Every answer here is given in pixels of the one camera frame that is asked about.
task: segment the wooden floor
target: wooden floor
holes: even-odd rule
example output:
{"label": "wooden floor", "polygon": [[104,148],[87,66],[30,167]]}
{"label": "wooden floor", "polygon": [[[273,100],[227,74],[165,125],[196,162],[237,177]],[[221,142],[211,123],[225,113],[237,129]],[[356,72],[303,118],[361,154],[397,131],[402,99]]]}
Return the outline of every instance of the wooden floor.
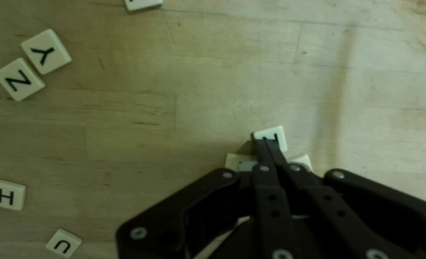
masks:
{"label": "wooden floor", "polygon": [[24,102],[0,86],[0,259],[116,259],[126,218],[283,125],[287,156],[342,167],[426,200],[426,0],[0,1],[0,67],[54,28],[73,61]]}

